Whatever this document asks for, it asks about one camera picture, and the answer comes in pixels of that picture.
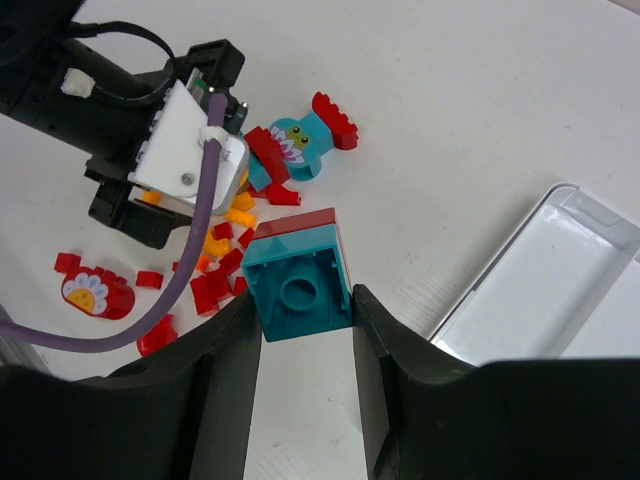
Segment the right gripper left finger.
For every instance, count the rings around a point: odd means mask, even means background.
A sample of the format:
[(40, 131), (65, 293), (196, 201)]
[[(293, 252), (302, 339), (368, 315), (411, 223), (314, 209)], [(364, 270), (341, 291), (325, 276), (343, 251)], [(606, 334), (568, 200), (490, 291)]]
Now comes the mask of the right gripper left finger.
[(106, 377), (1, 370), (5, 479), (239, 479), (261, 350), (252, 297)]

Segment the teal and red square brick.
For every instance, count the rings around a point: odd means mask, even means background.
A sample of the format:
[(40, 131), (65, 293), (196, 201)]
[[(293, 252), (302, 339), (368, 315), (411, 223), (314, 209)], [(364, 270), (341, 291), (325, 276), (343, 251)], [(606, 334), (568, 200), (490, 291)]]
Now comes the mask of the teal and red square brick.
[(260, 223), (241, 267), (268, 342), (353, 326), (335, 209)]

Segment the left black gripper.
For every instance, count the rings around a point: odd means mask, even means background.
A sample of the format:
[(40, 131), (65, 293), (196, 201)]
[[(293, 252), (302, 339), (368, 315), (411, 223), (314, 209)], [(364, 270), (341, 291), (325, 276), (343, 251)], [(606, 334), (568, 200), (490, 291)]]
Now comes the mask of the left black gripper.
[[(90, 154), (86, 177), (99, 188), (89, 215), (155, 249), (189, 218), (129, 195), (138, 152), (170, 88), (201, 79), (227, 100), (223, 124), (240, 130), (245, 107), (230, 88), (245, 62), (229, 40), (193, 45), (177, 57), (150, 30), (125, 21), (78, 23), (80, 1), (1, 4), (1, 113)], [(84, 44), (100, 34), (133, 35), (168, 56), (158, 71), (131, 74)]]

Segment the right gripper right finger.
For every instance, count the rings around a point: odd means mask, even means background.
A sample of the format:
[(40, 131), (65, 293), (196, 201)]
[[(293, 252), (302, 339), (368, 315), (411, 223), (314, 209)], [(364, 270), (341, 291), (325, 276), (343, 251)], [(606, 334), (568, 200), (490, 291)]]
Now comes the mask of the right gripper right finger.
[(635, 479), (635, 359), (480, 367), (353, 290), (353, 348), (371, 479)]

